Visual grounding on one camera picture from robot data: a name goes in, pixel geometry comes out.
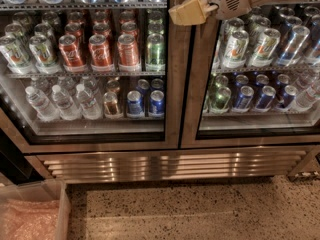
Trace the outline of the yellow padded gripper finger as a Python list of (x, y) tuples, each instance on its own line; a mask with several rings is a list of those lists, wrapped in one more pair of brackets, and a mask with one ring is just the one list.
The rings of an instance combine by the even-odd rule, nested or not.
[(201, 25), (217, 9), (217, 5), (210, 5), (207, 0), (185, 0), (170, 8), (169, 15), (175, 25)]

